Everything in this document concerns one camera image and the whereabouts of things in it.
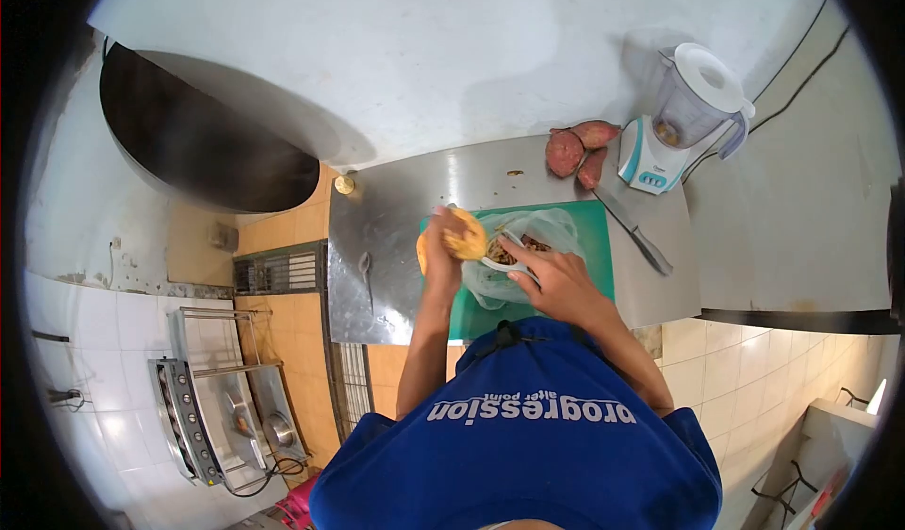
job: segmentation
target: blender lid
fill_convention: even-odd
[[[708,49],[682,43],[675,49],[675,63],[688,88],[710,106],[727,114],[735,114],[744,106],[739,79]]]

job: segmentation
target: metal bowl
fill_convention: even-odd
[[[264,420],[264,435],[267,441],[276,447],[289,447],[295,442],[295,434],[282,414],[273,412]]]

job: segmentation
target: pink stool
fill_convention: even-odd
[[[311,495],[311,490],[320,476],[321,474],[318,473],[299,487],[289,491],[285,499],[277,501],[277,508],[286,513],[280,522],[286,524],[292,530],[303,530],[308,527],[308,524],[311,524],[308,497]]]

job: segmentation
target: stainless steel counter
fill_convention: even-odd
[[[419,223],[432,207],[452,202],[474,210],[594,199],[574,178],[560,180],[548,173],[546,144],[547,136],[539,135],[432,152],[351,174],[355,190],[348,196],[331,188],[328,289],[333,341],[409,343],[422,285],[414,243]],[[629,327],[698,315],[698,263],[682,186],[660,196],[628,188],[617,176],[618,151],[617,138],[611,142],[601,186],[628,208],[644,235],[675,267],[672,276],[659,275],[607,213],[619,312]],[[509,176],[509,171],[523,174]],[[357,268],[365,251],[371,254],[373,319],[368,289]]]

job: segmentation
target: blender jar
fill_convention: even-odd
[[[754,110],[742,96],[741,83],[699,45],[684,43],[674,56],[662,54],[671,64],[657,92],[653,133],[667,147],[687,149],[732,119],[739,128],[720,150],[720,158],[726,158],[748,135],[748,116],[741,110]]]

